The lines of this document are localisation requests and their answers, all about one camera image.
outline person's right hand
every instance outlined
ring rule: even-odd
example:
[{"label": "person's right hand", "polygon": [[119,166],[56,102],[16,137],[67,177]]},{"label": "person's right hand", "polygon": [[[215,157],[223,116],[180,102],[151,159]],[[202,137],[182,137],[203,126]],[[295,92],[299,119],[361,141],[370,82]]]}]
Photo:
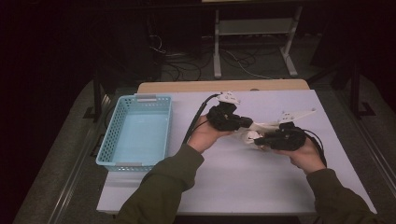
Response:
[{"label": "person's right hand", "polygon": [[289,156],[291,164],[303,169],[306,175],[317,170],[326,169],[314,143],[309,138],[306,138],[305,144],[295,151],[274,150],[274,152]]}]

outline gray carpet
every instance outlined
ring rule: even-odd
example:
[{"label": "gray carpet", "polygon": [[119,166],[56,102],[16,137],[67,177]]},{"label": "gray carpet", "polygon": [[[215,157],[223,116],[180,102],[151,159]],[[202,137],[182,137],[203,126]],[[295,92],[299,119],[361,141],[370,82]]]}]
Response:
[{"label": "gray carpet", "polygon": [[[307,36],[294,41],[290,55],[299,78],[312,77],[320,68],[309,65],[315,52],[319,38]],[[243,57],[248,53],[256,52],[255,45],[237,46],[232,40],[221,46],[234,54],[235,57]],[[256,62],[247,58],[249,62],[242,62],[246,69],[256,75],[272,78],[290,78],[284,67],[280,54],[276,51],[279,39],[272,37],[265,39],[264,48],[257,52]],[[259,79],[246,71],[237,68],[238,63],[233,61],[230,55],[221,53],[222,79]],[[182,75],[174,66],[163,68],[162,81],[174,79],[213,80],[211,54],[190,63],[203,66],[201,70],[192,65],[182,70]],[[185,58],[172,59],[172,65],[182,62]],[[328,117],[344,147],[346,154],[352,162],[363,186],[368,191],[378,215],[387,223],[396,223],[396,200],[395,195],[389,189],[389,183],[383,178],[383,173],[372,159],[371,144],[367,143],[361,131],[361,126],[368,130],[372,142],[380,149],[386,158],[390,169],[396,169],[396,116],[383,102],[375,86],[367,79],[361,81],[361,100],[367,102],[375,111],[376,116],[355,119],[348,109],[349,91],[334,91],[329,82],[332,75],[319,80],[311,86],[316,90],[319,100],[322,102]],[[58,134],[50,153],[38,174],[35,183],[31,187],[24,204],[21,207],[14,223],[110,223],[112,216],[97,212],[101,187],[106,179],[106,169],[96,165],[95,158],[91,156],[97,145],[100,135],[105,132],[104,123],[106,110],[114,104],[119,95],[134,93],[135,90],[120,90],[109,99],[104,99],[104,113],[97,123],[92,119],[84,119],[87,108],[93,106],[92,84],[89,83],[75,104]],[[314,217],[300,217],[302,223],[312,223]]]}]

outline hand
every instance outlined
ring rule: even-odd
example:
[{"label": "hand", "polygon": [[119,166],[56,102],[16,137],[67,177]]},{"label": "hand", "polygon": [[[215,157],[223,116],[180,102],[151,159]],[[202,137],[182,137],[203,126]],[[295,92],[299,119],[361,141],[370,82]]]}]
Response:
[{"label": "hand", "polygon": [[306,138],[304,145],[295,151],[274,150],[274,152],[289,156],[291,164],[303,169],[306,175],[317,170],[326,169],[314,143],[309,138]]},{"label": "hand", "polygon": [[233,132],[220,132],[212,127],[206,116],[198,118],[195,129],[187,144],[200,153],[210,148],[218,138]]}]

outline olive jacket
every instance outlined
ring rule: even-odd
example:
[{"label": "olive jacket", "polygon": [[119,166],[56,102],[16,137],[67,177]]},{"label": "olive jacket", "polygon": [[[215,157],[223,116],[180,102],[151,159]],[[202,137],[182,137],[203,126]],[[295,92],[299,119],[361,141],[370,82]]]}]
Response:
[{"label": "olive jacket", "polygon": [[[114,223],[173,223],[181,194],[193,187],[196,171],[203,162],[200,153],[182,145],[175,156],[160,161],[145,175]],[[382,223],[359,195],[341,185],[334,170],[319,170],[306,178],[324,223]]]}]

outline basket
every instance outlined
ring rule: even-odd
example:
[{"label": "basket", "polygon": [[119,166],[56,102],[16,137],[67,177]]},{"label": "basket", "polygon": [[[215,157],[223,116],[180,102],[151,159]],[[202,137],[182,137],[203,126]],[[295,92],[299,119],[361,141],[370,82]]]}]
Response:
[{"label": "basket", "polygon": [[165,158],[172,119],[170,95],[135,94],[117,101],[96,163],[108,171],[146,172]]}]

